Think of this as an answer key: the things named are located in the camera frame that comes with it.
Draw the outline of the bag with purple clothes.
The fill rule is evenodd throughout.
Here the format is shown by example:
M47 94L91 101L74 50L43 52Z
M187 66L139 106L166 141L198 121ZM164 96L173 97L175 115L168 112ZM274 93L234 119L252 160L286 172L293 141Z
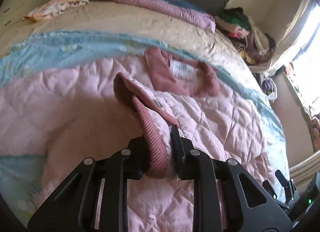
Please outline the bag with purple clothes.
M266 94L267 99L273 103L277 97L278 97L278 92L277 92L277 86L272 78L265 78L261 81L260 84L261 89L263 92Z

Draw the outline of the pile of mixed clothes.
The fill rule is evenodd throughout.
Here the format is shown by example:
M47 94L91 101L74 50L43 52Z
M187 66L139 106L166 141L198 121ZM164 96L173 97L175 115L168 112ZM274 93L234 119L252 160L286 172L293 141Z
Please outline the pile of mixed clothes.
M241 7L223 10L214 17L218 29L229 39L246 64L268 63L276 49L275 40L264 33Z

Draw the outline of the cluttered green windowsill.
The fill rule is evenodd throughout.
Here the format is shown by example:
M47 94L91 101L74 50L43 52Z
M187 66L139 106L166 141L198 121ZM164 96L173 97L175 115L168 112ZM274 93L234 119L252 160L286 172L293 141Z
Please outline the cluttered green windowsill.
M298 105L301 108L303 117L307 123L314 152L319 151L319 113L315 113L314 107L307 103L306 98L303 97L302 90L298 84L298 78L294 73L292 62L284 65L286 78L293 89Z

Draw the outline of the beige bed sheet mattress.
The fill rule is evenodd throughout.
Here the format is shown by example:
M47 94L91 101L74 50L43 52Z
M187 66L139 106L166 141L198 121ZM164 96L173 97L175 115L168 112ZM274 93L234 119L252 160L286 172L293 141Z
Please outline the beige bed sheet mattress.
M1 34L1 86L50 68L68 68L157 46L217 68L236 90L264 94L249 67L219 31L114 2L91 2L48 21L18 21Z

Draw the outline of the cream window curtain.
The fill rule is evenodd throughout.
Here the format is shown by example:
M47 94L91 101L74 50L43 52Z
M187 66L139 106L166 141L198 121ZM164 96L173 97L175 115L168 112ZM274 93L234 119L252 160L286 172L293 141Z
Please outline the cream window curtain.
M281 42L274 51L270 66L267 70L268 75L274 76L277 70L295 57L294 53L298 51L299 36L316 6L316 0L301 0L295 17L289 24Z

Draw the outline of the peach white small cloth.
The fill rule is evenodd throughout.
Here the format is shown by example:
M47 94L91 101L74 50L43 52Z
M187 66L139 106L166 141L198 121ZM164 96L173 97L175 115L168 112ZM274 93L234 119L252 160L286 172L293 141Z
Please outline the peach white small cloth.
M89 0L51 0L40 7L35 8L28 15L23 16L23 20L33 22L47 21L60 16L67 8L83 6L89 3Z

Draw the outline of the window with dark frame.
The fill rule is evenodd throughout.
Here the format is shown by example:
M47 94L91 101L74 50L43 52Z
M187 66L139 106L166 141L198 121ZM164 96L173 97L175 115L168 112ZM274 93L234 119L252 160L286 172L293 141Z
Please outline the window with dark frame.
M303 97L319 113L319 5L311 12L290 61Z

